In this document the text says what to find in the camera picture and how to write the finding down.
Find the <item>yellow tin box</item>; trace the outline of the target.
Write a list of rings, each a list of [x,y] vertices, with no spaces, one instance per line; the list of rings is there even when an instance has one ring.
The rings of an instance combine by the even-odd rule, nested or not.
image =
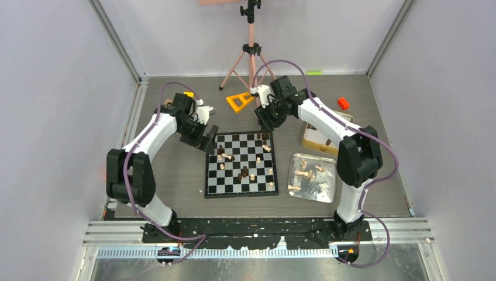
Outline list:
[[[337,146],[310,123],[306,123],[304,126],[304,133],[301,136],[301,145],[305,148],[320,151],[332,156],[337,156],[338,154]]]

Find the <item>black white chess board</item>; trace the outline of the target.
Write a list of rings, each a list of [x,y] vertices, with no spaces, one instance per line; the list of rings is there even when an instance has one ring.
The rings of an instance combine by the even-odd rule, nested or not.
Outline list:
[[[218,155],[222,145],[230,161]],[[271,147],[266,152],[262,145]],[[261,131],[219,133],[215,154],[206,157],[206,199],[279,195],[274,141],[271,133]]]

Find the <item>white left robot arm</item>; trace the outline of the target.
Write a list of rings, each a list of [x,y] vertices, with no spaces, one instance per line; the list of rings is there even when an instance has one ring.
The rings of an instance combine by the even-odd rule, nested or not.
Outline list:
[[[180,135],[180,142],[212,155],[218,127],[205,130],[214,111],[214,107],[202,100],[178,93],[171,102],[154,110],[151,120],[134,140],[107,153],[107,196],[155,222],[157,235],[165,242],[175,241],[180,228],[172,222],[174,210],[156,194],[151,163],[166,140],[175,134]]]

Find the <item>silver metal tray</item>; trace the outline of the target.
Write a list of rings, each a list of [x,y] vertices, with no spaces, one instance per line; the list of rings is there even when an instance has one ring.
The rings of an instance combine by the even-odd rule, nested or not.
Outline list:
[[[296,176],[294,172],[313,171],[310,178]],[[290,196],[332,203],[337,185],[336,162],[331,158],[296,153],[290,161],[287,193]]]

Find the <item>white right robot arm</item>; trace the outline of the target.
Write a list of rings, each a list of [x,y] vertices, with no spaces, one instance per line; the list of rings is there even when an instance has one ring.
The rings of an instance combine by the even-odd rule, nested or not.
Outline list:
[[[337,146],[336,172],[343,185],[332,228],[337,238],[349,240],[364,219],[367,186],[383,166],[377,131],[372,126],[362,128],[345,120],[309,88],[296,89],[287,76],[269,85],[252,87],[250,94],[260,100],[254,112],[263,132],[272,132],[288,116],[294,116],[315,127]]]

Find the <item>dark brown chess piece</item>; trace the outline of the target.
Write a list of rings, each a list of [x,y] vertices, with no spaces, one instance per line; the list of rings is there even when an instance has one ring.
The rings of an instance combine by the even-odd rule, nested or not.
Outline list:
[[[225,149],[222,145],[219,145],[218,147],[218,155],[222,155],[225,152]]]

